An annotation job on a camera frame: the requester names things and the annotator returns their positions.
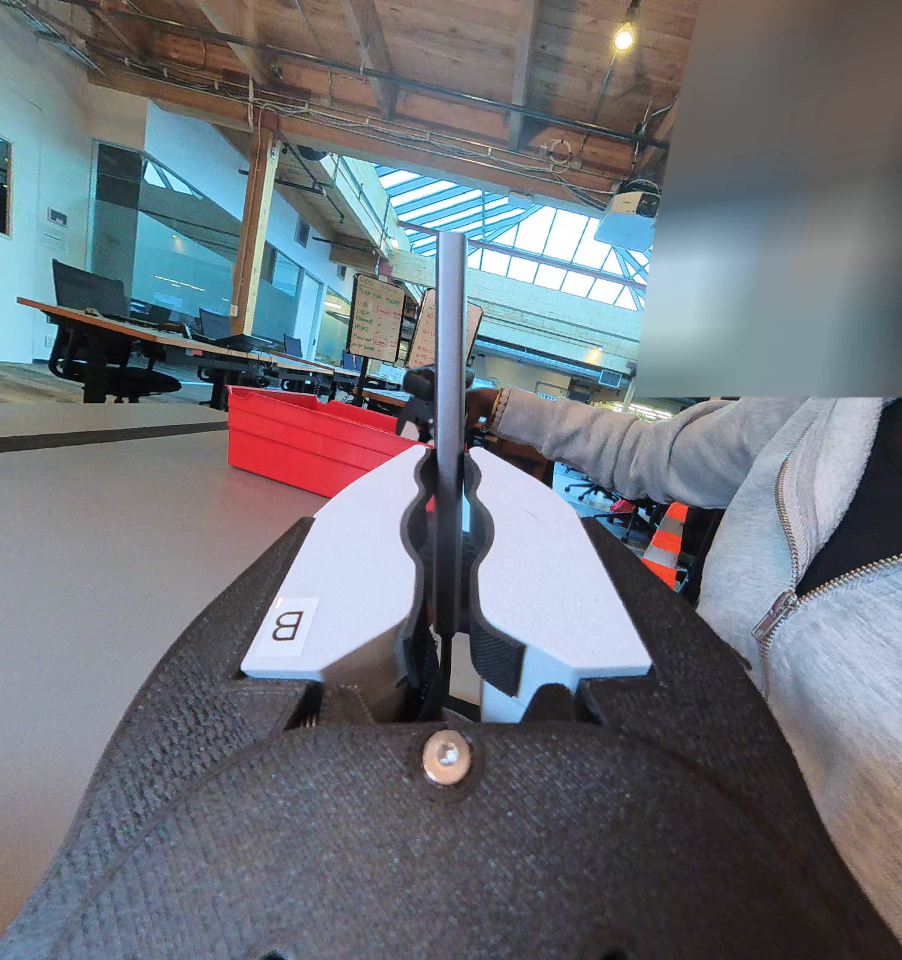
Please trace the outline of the dark grey usb hub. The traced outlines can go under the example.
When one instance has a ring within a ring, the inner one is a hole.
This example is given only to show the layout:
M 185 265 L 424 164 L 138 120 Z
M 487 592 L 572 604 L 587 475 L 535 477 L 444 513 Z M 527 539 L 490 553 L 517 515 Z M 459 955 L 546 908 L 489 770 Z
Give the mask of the dark grey usb hub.
M 437 236 L 435 267 L 433 628 L 459 629 L 462 580 L 467 347 L 467 238 Z

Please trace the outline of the ceiling projector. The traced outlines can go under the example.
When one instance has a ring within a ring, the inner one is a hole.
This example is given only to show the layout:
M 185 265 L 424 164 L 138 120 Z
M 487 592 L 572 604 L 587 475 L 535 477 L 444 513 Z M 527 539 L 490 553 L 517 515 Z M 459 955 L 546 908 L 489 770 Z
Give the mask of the ceiling projector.
M 653 246 L 661 187 L 644 177 L 625 181 L 611 200 L 594 233 L 596 242 L 646 253 Z

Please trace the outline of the person's right hand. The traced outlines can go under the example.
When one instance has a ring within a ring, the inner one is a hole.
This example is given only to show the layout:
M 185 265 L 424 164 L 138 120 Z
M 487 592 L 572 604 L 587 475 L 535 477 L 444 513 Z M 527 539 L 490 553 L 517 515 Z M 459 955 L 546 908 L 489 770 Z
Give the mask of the person's right hand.
M 496 406 L 505 390 L 499 388 L 471 389 L 465 393 L 465 431 L 490 432 L 496 416 Z

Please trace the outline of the red plastic bin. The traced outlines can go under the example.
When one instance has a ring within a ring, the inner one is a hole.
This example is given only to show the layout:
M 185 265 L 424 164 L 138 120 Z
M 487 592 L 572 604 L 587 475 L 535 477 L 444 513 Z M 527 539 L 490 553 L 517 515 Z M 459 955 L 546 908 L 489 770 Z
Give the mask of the red plastic bin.
M 298 392 L 231 386 L 231 466 L 325 498 L 420 443 L 397 419 Z

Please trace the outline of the handwritten whiteboard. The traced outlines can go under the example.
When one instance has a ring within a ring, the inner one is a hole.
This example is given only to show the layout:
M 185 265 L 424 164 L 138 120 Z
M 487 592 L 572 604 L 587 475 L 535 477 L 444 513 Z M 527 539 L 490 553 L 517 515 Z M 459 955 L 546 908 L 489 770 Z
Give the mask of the handwritten whiteboard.
M 346 350 L 353 356 L 397 361 L 404 313 L 404 291 L 375 276 L 356 273 Z
M 480 306 L 472 302 L 468 303 L 466 312 L 465 359 L 469 359 L 483 315 L 484 311 Z M 421 303 L 406 360 L 407 369 L 410 370 L 434 364 L 436 335 L 436 291 L 432 288 L 426 290 Z

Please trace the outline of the black monitor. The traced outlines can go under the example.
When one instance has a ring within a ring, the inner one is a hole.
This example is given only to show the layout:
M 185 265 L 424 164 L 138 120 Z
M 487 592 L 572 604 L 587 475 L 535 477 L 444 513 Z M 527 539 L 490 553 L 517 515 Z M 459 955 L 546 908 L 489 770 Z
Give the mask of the black monitor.
M 51 261 L 52 279 L 58 306 L 73 310 L 93 309 L 105 318 L 128 322 L 129 299 L 121 280 Z

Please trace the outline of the black shirt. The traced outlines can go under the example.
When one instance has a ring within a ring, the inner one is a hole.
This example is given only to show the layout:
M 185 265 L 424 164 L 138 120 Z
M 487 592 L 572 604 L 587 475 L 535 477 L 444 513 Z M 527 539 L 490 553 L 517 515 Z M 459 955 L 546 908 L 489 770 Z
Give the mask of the black shirt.
M 866 565 L 902 554 L 902 398 L 880 416 L 861 482 L 838 527 L 797 588 L 804 596 Z

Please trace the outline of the row of black office chairs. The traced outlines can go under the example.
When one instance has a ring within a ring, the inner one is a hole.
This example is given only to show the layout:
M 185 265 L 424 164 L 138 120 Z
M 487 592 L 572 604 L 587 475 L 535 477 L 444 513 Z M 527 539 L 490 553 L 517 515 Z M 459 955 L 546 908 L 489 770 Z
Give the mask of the row of black office chairs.
M 596 486 L 586 474 L 561 462 L 554 466 L 553 490 L 582 519 L 597 520 L 632 552 L 641 554 L 649 546 L 655 532 L 652 507 L 626 501 L 617 492 Z

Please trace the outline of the wooden office desk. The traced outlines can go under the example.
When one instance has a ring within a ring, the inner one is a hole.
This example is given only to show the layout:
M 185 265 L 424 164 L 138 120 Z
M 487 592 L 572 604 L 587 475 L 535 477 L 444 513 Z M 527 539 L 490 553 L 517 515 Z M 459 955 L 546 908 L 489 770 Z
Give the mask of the wooden office desk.
M 231 349 L 25 297 L 18 297 L 17 302 L 40 310 L 57 326 L 49 369 L 58 378 L 80 383 L 85 403 L 104 403 L 107 397 L 135 403 L 145 397 L 168 394 L 172 378 L 155 371 L 155 363 L 166 361 L 168 351 L 176 350 L 200 354 L 184 360 L 212 372 L 209 405 L 225 411 L 229 383 L 244 374 L 261 378 L 265 368 L 277 363 L 277 356 L 268 351 Z

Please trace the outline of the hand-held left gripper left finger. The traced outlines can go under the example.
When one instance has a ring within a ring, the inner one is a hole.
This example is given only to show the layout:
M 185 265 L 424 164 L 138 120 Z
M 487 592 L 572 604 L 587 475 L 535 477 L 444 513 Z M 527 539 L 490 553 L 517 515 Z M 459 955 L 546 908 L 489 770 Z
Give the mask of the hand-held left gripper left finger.
M 241 662 L 245 675 L 353 686 L 369 706 L 399 705 L 425 612 L 411 530 L 432 451 L 412 446 L 319 509 Z

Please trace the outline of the orange traffic cone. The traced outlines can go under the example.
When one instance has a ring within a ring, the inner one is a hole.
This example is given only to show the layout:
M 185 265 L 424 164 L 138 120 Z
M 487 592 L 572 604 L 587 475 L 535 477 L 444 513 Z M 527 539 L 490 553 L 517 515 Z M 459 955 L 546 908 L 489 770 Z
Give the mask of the orange traffic cone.
M 673 502 L 665 511 L 641 560 L 665 585 L 676 591 L 688 506 Z

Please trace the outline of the black office chair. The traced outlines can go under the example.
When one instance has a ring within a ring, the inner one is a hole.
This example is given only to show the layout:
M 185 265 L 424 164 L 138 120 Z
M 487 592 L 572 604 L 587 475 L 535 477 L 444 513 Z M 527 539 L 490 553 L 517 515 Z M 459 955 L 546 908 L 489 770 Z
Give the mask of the black office chair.
M 140 402 L 141 398 L 181 390 L 181 382 L 146 367 L 130 366 L 132 339 L 81 324 L 61 323 L 50 350 L 48 367 L 60 379 L 83 386 L 83 402 Z

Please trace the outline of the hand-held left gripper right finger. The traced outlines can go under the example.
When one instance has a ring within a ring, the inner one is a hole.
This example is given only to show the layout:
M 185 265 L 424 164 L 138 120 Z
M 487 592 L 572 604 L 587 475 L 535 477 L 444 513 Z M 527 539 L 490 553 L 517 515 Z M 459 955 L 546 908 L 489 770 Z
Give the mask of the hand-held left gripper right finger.
M 481 720 L 517 723 L 540 688 L 644 677 L 651 657 L 583 526 L 541 481 L 482 448 L 465 458 L 469 643 Z

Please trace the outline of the person's right forearm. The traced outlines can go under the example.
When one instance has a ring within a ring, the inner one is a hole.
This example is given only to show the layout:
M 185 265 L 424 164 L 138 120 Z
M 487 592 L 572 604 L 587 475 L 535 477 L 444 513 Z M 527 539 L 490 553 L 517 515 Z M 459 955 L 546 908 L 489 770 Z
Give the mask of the person's right forearm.
M 633 414 L 548 400 L 516 388 L 503 391 L 490 430 L 497 437 L 573 466 L 607 489 L 661 503 L 695 505 L 692 486 L 677 477 L 666 478 L 668 449 L 677 432 L 711 412 L 710 403 L 650 423 Z

